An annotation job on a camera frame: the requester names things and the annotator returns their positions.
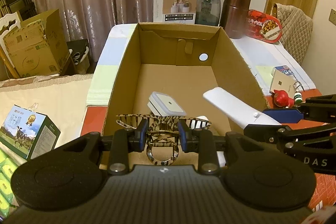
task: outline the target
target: light switch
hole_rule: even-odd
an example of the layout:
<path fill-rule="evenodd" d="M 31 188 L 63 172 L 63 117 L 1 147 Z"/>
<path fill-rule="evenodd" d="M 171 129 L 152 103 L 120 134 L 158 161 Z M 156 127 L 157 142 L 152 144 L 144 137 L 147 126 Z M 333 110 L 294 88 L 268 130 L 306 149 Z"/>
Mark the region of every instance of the light switch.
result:
<path fill-rule="evenodd" d="M 336 26 L 336 11 L 331 9 L 329 21 Z"/>

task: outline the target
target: beef rice package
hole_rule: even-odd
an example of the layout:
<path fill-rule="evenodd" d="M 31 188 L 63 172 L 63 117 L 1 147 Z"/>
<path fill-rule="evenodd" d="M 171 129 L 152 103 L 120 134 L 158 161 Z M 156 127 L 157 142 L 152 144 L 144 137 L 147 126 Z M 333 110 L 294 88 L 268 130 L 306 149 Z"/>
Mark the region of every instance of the beef rice package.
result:
<path fill-rule="evenodd" d="M 247 16 L 246 35 L 267 43 L 277 42 L 282 34 L 280 21 L 274 16 L 250 10 Z"/>

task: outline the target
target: red figurine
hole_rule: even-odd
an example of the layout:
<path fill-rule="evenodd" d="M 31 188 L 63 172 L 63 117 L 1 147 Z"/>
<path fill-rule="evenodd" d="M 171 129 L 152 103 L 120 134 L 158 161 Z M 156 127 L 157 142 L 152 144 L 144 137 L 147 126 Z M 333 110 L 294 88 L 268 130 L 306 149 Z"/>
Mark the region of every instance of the red figurine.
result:
<path fill-rule="evenodd" d="M 288 94 L 284 90 L 274 90 L 274 103 L 278 107 L 292 107 L 294 100 L 288 97 Z"/>

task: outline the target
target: cardboard carton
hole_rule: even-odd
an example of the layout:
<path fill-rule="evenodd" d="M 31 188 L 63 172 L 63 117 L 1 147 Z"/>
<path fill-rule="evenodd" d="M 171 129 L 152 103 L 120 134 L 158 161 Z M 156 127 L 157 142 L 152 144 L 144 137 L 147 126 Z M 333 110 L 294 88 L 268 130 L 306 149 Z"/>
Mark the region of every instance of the cardboard carton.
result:
<path fill-rule="evenodd" d="M 154 0 L 153 21 L 194 24 L 197 0 Z"/>
<path fill-rule="evenodd" d="M 200 60 L 202 54 L 207 54 L 205 61 Z M 242 132 L 203 98 L 204 92 L 217 86 L 259 111 L 267 107 L 248 65 L 221 27 L 139 23 L 115 79 L 103 135 L 121 129 L 118 114 L 150 114 L 147 103 L 153 91 L 174 98 L 189 117 L 206 116 L 214 134 Z M 135 158 L 130 162 L 150 164 L 141 154 L 131 153 Z M 175 164 L 197 162 L 183 160 L 182 154 Z"/>
<path fill-rule="evenodd" d="M 20 77 L 60 73 L 70 55 L 58 10 L 21 22 L 3 40 Z"/>
<path fill-rule="evenodd" d="M 53 149 L 59 134 L 47 115 L 13 106 L 0 128 L 0 142 L 29 160 Z"/>

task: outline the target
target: humidifier box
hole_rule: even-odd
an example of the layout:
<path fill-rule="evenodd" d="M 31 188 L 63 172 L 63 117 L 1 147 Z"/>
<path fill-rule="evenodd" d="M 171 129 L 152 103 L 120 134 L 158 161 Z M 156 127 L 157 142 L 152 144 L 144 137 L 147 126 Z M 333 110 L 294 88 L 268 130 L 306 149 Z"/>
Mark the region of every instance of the humidifier box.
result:
<path fill-rule="evenodd" d="M 153 21 L 194 24 L 197 0 L 154 0 Z"/>

